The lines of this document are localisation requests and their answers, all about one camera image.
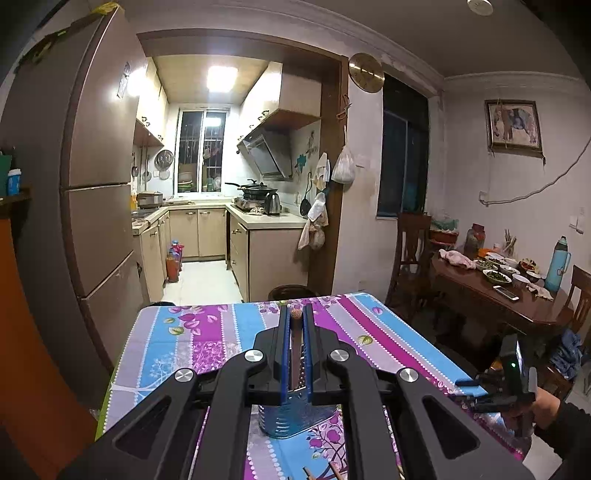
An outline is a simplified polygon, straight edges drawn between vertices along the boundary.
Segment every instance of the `bowl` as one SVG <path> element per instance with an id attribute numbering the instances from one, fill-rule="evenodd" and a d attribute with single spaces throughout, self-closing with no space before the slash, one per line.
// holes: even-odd
<path id="1" fill-rule="evenodd" d="M 497 267 L 495 263 L 489 262 L 488 260 L 482 260 L 482 259 L 476 260 L 476 268 L 478 270 L 480 270 L 481 272 L 485 271 L 485 270 L 495 270 L 496 271 L 499 269 L 499 267 Z"/>
<path id="2" fill-rule="evenodd" d="M 542 275 L 540 275 L 539 273 L 529 270 L 525 272 L 525 276 L 529 278 L 530 282 L 532 283 L 537 283 L 537 281 L 542 278 Z"/>
<path id="3" fill-rule="evenodd" d="M 505 263 L 513 268 L 517 268 L 517 265 L 519 265 L 519 262 L 515 258 L 506 258 Z"/>
<path id="4" fill-rule="evenodd" d="M 495 270 L 483 270 L 482 273 L 493 285 L 509 285 L 511 283 L 511 279 L 504 273 Z"/>
<path id="5" fill-rule="evenodd" d="M 510 267 L 509 265 L 499 265 L 499 268 L 506 275 L 509 275 L 509 276 L 514 275 L 514 274 L 519 275 L 519 270 L 517 270 L 516 268 Z"/>
<path id="6" fill-rule="evenodd" d="M 529 285 L 529 283 L 530 283 L 530 281 L 527 278 L 519 275 L 518 273 L 513 274 L 513 286 L 514 287 L 516 287 L 520 290 L 523 290 L 526 285 Z"/>
<path id="7" fill-rule="evenodd" d="M 503 260 L 503 256 L 501 254 L 496 253 L 496 252 L 488 252 L 486 254 L 486 256 L 496 258 L 497 260 Z"/>
<path id="8" fill-rule="evenodd" d="M 493 257 L 491 254 L 488 254 L 485 257 L 485 260 L 493 262 L 495 265 L 505 265 L 505 260 L 503 260 L 502 258 Z"/>

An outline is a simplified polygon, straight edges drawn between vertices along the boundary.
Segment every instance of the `black sleeve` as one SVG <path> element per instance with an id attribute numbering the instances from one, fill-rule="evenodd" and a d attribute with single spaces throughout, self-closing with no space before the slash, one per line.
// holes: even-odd
<path id="1" fill-rule="evenodd" d="M 570 459 L 571 454 L 580 456 L 586 453 L 586 458 L 581 460 L 591 465 L 591 416 L 572 403 L 561 402 L 556 420 L 545 430 L 536 427 L 535 434 L 550 445 L 562 460 Z"/>

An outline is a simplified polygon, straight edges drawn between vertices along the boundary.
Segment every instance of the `framed picture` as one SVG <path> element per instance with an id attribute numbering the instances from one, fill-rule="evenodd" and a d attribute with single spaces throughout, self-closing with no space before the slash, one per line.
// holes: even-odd
<path id="1" fill-rule="evenodd" d="M 497 99 L 485 106 L 490 150 L 544 157 L 535 102 Z"/>

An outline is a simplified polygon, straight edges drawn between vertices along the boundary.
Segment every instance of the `chopsticks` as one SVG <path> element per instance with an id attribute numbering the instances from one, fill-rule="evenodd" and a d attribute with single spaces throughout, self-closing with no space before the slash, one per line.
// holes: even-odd
<path id="1" fill-rule="evenodd" d="M 330 469 L 332 470 L 333 474 L 335 475 L 336 480 L 344 480 L 343 476 L 339 473 L 339 467 L 336 466 L 336 463 L 329 462 Z M 306 474 L 306 480 L 316 480 L 316 477 L 312 475 L 312 472 L 308 469 L 308 467 L 303 468 L 304 473 Z"/>

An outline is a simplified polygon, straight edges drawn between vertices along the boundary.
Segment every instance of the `window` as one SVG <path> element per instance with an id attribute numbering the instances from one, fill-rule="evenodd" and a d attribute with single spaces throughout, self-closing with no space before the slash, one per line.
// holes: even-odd
<path id="1" fill-rule="evenodd" d="M 181 110 L 177 127 L 177 193 L 221 192 L 226 111 Z"/>
<path id="2" fill-rule="evenodd" d="M 423 211 L 428 157 L 427 99 L 386 75 L 378 217 Z"/>

